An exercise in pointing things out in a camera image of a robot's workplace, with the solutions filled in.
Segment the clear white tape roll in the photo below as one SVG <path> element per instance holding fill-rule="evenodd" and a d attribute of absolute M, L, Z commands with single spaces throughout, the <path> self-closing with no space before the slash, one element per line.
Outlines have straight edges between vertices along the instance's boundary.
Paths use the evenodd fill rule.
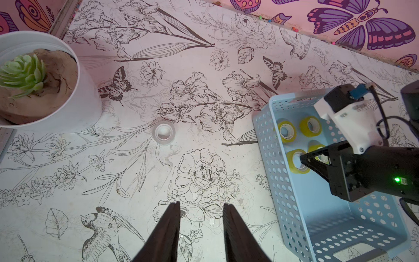
<path fill-rule="evenodd" d="M 159 145 L 169 145 L 175 140 L 176 130 L 170 122 L 159 122 L 152 131 L 153 139 Z"/>

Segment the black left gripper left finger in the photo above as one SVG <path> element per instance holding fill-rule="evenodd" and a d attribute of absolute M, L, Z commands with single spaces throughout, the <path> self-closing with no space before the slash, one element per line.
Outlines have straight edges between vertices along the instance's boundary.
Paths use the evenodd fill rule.
<path fill-rule="evenodd" d="M 133 262 L 176 262 L 180 222 L 180 203 L 171 203 Z"/>

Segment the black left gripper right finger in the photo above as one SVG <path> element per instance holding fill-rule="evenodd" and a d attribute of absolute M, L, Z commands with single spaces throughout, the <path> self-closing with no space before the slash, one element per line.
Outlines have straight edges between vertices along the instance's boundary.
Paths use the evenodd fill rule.
<path fill-rule="evenodd" d="M 227 262 L 270 262 L 232 204 L 223 206 L 224 243 Z"/>

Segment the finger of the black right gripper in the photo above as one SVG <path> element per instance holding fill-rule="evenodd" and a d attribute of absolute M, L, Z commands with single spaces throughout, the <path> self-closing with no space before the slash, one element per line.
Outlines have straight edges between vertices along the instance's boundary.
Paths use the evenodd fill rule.
<path fill-rule="evenodd" d="M 344 150 L 342 145 L 317 146 L 316 150 L 310 151 L 309 153 L 319 155 L 316 157 L 317 160 L 326 164 L 332 164 L 340 156 L 342 150 Z"/>
<path fill-rule="evenodd" d="M 318 156 L 319 155 L 316 155 L 314 153 L 307 153 L 300 157 L 300 161 L 304 166 L 316 172 L 325 181 L 329 182 L 330 181 L 329 175 L 328 175 L 329 164 L 326 164 L 320 160 L 317 160 L 316 157 Z"/>

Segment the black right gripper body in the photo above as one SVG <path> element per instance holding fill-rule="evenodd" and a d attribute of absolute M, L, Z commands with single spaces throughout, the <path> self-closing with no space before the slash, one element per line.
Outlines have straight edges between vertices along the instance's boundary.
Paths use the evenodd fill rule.
<path fill-rule="evenodd" d="M 419 199 L 419 150 L 417 147 L 371 146 L 356 155 L 347 141 L 335 162 L 329 164 L 332 195 L 355 202 L 373 192 Z"/>

